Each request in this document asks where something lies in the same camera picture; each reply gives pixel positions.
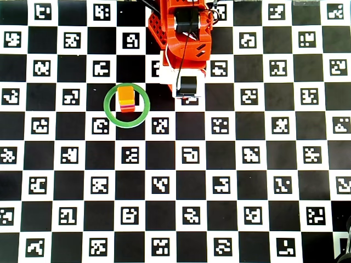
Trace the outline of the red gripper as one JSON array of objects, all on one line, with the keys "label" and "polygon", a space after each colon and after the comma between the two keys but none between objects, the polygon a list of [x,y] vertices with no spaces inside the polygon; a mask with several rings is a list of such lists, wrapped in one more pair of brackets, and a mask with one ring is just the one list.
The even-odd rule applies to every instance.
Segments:
[{"label": "red gripper", "polygon": [[211,55],[211,36],[201,35],[200,39],[195,41],[185,35],[167,38],[168,49],[163,55],[163,66],[168,66],[169,61],[173,69],[179,69],[182,63],[182,69],[194,68],[204,69],[206,62]]}]

